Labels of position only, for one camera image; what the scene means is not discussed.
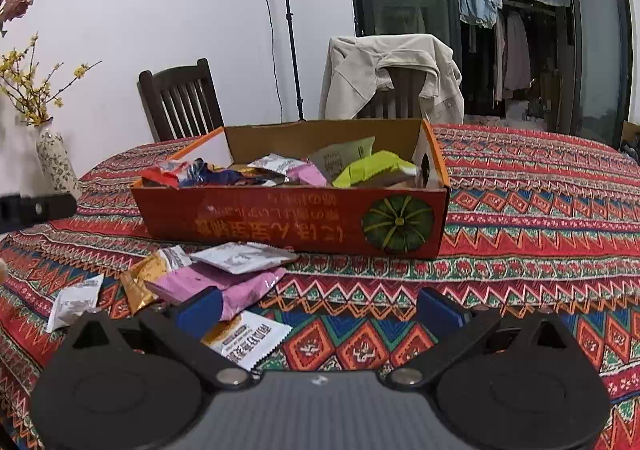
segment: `white floral vase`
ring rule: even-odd
[[[65,144],[62,136],[52,130],[50,118],[42,125],[36,127],[39,131],[36,141],[36,151],[40,160],[42,173],[49,180],[56,192],[71,192],[74,198],[79,199],[82,195],[78,178],[71,166],[69,156],[66,154]]]

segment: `tablecloth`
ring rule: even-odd
[[[640,445],[640,186],[638,166],[589,140],[478,125],[434,128],[452,181],[434,261],[303,253],[252,308],[293,327],[258,369],[386,372],[436,343],[414,321],[417,290],[434,286],[463,305],[524,315],[559,312],[600,372],[613,409],[600,449]],[[130,182],[189,140],[137,147],[82,179],[70,219],[13,233],[0,245],[0,401],[21,448],[41,446],[30,392],[63,340],[45,333],[57,292],[105,275],[98,306],[129,314],[117,280],[161,246],[146,234]]]

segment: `chair backrest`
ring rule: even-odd
[[[388,68],[394,88],[379,90],[357,114],[357,118],[420,118],[418,95],[426,73],[417,69]]]
[[[206,58],[196,66],[143,71],[140,90],[158,140],[205,135],[223,125]]]

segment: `table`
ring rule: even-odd
[[[386,372],[436,340],[413,320],[417,290],[523,315],[548,303],[599,370],[614,407],[602,449],[640,444],[640,170],[579,138],[478,125],[434,128],[452,181],[435,261],[303,253],[256,313],[293,327],[259,369]],[[129,184],[189,140],[137,147],[82,178],[70,219],[0,244],[2,422],[21,448],[40,445],[28,398],[62,332],[44,332],[62,287],[105,275],[98,306],[129,314],[116,277],[170,243],[150,239]]]

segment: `beige jacket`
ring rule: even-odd
[[[428,34],[334,37],[324,68],[320,117],[353,118],[377,90],[394,88],[386,68],[395,67],[426,73],[418,96],[423,117],[432,123],[462,123],[462,75],[452,53]]]

